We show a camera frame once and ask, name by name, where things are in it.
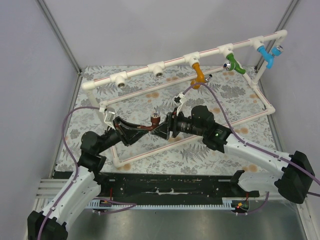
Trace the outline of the orange water faucet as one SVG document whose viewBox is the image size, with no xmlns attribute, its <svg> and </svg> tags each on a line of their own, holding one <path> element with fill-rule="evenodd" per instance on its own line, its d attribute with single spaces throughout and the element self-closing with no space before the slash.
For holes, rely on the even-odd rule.
<svg viewBox="0 0 320 240">
<path fill-rule="evenodd" d="M 192 65 L 192 68 L 196 72 L 196 78 L 191 81 L 190 85 L 195 90 L 197 90 L 201 86 L 201 84 L 208 83 L 210 81 L 210 79 L 213 77 L 212 74 L 205 76 L 203 71 L 201 70 L 200 64 L 198 62 L 194 63 Z"/>
</svg>

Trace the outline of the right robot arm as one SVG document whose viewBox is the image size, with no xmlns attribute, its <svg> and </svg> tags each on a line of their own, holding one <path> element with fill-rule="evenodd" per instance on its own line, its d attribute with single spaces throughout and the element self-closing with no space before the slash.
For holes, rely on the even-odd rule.
<svg viewBox="0 0 320 240">
<path fill-rule="evenodd" d="M 246 192 L 277 191 L 290 202 L 302 204 L 309 192 L 315 173 L 306 154 L 295 151 L 289 154 L 271 151 L 239 137 L 215 122 L 214 115 L 205 105 L 192 108 L 189 117 L 176 109 L 169 112 L 164 121 L 157 113 L 150 116 L 152 135 L 162 139 L 175 138 L 179 133 L 202 137 L 202 142 L 211 150 L 245 159 L 261 168 L 261 176 L 237 171 L 233 183 Z"/>
</svg>

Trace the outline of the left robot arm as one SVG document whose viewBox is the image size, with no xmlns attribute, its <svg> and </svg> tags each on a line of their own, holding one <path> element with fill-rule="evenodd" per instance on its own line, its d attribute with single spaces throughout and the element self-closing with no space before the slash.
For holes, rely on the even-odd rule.
<svg viewBox="0 0 320 240">
<path fill-rule="evenodd" d="M 85 207 L 101 192 L 107 175 L 101 173 L 106 157 L 101 153 L 122 142 L 136 143 L 149 131 L 137 124 L 116 117 L 113 127 L 99 135 L 87 131 L 81 138 L 81 155 L 75 170 L 51 202 L 41 211 L 32 211 L 27 218 L 29 240 L 65 240 Z"/>
</svg>

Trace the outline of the brown water faucet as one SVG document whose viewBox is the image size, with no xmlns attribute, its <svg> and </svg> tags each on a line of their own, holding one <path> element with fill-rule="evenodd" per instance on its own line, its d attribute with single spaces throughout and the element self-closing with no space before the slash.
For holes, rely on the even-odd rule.
<svg viewBox="0 0 320 240">
<path fill-rule="evenodd" d="M 161 121 L 160 114 L 155 112 L 150 115 L 150 124 L 151 124 L 150 126 L 139 125 L 137 128 L 142 130 L 147 130 L 150 132 L 159 126 L 160 121 Z"/>
</svg>

